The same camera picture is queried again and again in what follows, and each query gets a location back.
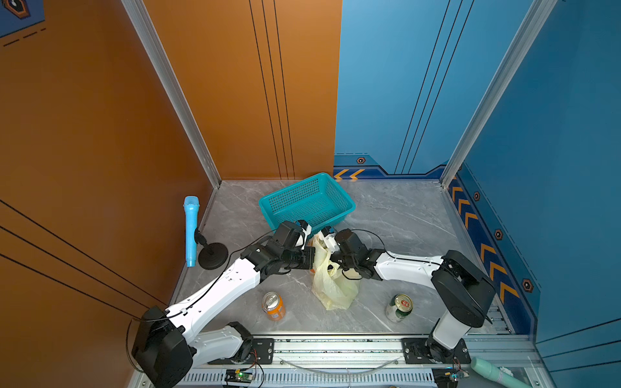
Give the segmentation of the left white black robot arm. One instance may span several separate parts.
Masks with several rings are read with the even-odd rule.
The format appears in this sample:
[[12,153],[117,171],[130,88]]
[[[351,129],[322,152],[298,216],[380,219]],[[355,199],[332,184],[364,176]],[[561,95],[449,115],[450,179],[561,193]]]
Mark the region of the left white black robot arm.
[[315,249],[307,246],[312,227],[283,221],[271,235],[244,247],[215,280],[166,309],[152,307],[138,319],[131,355],[156,387],[173,387],[196,365],[219,359],[244,361],[252,334],[241,323],[217,331],[202,329],[226,307],[268,277],[309,269]]

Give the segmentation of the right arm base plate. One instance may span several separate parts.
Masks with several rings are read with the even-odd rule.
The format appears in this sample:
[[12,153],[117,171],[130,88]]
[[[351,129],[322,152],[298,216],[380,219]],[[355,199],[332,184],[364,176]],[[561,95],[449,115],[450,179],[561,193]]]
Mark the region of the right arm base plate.
[[408,365],[459,364],[472,362],[464,339],[460,339],[454,349],[444,349],[428,338],[404,338],[401,340],[404,360]]

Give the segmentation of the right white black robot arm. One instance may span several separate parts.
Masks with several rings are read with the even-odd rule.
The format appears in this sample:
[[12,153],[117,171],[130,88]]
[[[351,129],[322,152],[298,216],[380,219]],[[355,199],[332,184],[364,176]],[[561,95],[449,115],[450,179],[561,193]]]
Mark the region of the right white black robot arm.
[[332,258],[344,271],[353,270],[362,279],[405,281],[437,292],[446,311],[425,341],[425,356],[432,362],[452,362],[463,350],[463,337],[489,320],[496,295],[493,282],[461,252],[397,256],[386,249],[369,249],[355,230],[336,232],[327,227],[325,231]]

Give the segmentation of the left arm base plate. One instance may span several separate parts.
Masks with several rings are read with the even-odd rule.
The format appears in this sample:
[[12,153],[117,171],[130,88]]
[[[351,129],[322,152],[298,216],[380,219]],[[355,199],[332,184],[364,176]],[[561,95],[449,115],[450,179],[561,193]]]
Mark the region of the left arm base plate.
[[209,365],[250,365],[258,361],[261,365],[273,363],[275,339],[254,338],[251,344],[243,344],[234,357],[221,358],[209,362]]

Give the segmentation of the cream plastic bag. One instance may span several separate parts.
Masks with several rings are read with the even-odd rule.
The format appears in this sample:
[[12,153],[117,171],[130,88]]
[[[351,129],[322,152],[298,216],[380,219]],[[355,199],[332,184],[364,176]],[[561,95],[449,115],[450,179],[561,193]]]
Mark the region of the cream plastic bag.
[[311,240],[315,248],[312,271],[312,292],[326,310],[347,310],[358,296],[361,281],[344,278],[340,266],[332,261],[332,254],[320,243],[319,232]]

